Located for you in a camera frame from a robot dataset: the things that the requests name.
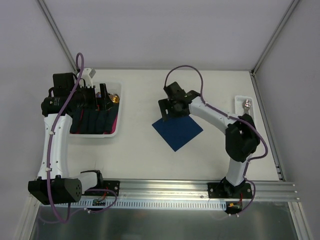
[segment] pink fabric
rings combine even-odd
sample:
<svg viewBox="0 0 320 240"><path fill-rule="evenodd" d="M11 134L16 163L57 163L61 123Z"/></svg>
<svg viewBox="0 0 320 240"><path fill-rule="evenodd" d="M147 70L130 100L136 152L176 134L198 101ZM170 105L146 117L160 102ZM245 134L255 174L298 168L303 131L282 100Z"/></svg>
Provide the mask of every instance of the pink fabric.
<svg viewBox="0 0 320 240"><path fill-rule="evenodd" d="M116 117L115 117L115 120L114 120L114 122L113 122L112 130L111 130L110 134L113 134L113 133L115 132L116 126L117 126L117 120L118 120L118 114L117 114Z"/></svg>

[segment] blue cloth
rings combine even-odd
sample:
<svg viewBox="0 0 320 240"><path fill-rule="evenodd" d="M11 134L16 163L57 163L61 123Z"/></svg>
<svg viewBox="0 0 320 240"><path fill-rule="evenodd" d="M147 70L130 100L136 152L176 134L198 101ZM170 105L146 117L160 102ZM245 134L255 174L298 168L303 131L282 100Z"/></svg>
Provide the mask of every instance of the blue cloth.
<svg viewBox="0 0 320 240"><path fill-rule="evenodd" d="M169 118L167 121L161 118L152 126L175 152L203 131L189 116Z"/></svg>

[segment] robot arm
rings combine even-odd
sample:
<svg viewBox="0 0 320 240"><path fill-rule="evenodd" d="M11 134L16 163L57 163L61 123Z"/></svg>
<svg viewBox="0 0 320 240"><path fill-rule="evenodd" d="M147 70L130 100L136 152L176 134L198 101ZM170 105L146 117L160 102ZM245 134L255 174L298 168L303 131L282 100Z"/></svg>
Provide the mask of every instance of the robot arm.
<svg viewBox="0 0 320 240"><path fill-rule="evenodd" d="M245 124L206 106L199 93L193 90L186 93L177 82L166 86L164 91L168 98L158 101L164 121L168 116L177 118L192 114L214 125L225 135L225 150L230 156L230 162L226 177L222 180L223 188L228 196L237 193L245 184L244 173L247 161L256 151L260 143L259 138ZM255 127L253 119L248 114L237 116L228 113L228 116L245 120Z"/></svg>
<svg viewBox="0 0 320 240"><path fill-rule="evenodd" d="M54 87L49 90L49 96L41 104L44 115L45 139L43 157L37 179L29 181L28 190L42 204L50 204L47 188L47 171L50 171L51 195L54 204L75 203L82 194L93 187L103 186L103 177L98 170L81 172L70 178L67 164L68 137L72 125L72 116L77 108L103 109L110 108L113 103L108 96L105 84L100 84L102 97L96 99L94 87L78 87L68 103L65 111L58 118L54 132L51 132L58 112L65 104L70 91L75 86L73 73L59 73L53 75ZM49 138L53 134L50 151L50 168L47 168L47 154Z"/></svg>

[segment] table surface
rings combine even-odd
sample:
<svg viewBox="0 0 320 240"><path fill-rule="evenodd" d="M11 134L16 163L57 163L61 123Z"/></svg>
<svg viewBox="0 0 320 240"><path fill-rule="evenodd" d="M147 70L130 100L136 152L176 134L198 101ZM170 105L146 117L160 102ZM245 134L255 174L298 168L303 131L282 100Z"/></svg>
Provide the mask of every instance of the table surface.
<svg viewBox="0 0 320 240"><path fill-rule="evenodd" d="M71 176L85 170L100 170L104 178L160 180L220 180L229 167L225 136L213 125L191 116L202 128L198 136L174 152L152 127L161 118L158 100L168 70L102 70L93 81L121 81L121 117L112 138L69 138L68 168ZM235 96L254 100L255 125L269 146L258 102L247 71L201 71L204 98L226 112L235 111ZM186 92L200 91L200 79L192 70L176 70L168 84L177 81ZM260 144L254 156L262 155ZM278 181L271 153L250 163L247 178Z"/></svg>

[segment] small white tray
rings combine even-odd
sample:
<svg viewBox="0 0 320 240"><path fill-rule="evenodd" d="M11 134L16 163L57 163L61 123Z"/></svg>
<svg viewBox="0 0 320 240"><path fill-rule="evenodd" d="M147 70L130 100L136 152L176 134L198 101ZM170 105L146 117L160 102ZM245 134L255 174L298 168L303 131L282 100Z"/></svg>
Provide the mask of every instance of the small white tray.
<svg viewBox="0 0 320 240"><path fill-rule="evenodd" d="M106 90L109 94L118 94L120 101L119 101L119 110L116 119L116 126L115 130L111 134L69 134L71 137L75 138L87 138L87 139L103 139L103 138L112 138L114 137L119 129L120 119L121 119L121 111L122 111L122 103L123 103L123 84L120 81L95 81L93 83L95 85L95 93L100 92L99 84L105 84Z"/></svg>
<svg viewBox="0 0 320 240"><path fill-rule="evenodd" d="M249 108L249 115L253 118L253 120L255 120L255 112L254 112L255 102L252 97L240 96L240 95L235 96L234 97L234 113L239 116L242 116L243 114L245 114L245 110L242 104L247 99L251 102L251 107Z"/></svg>

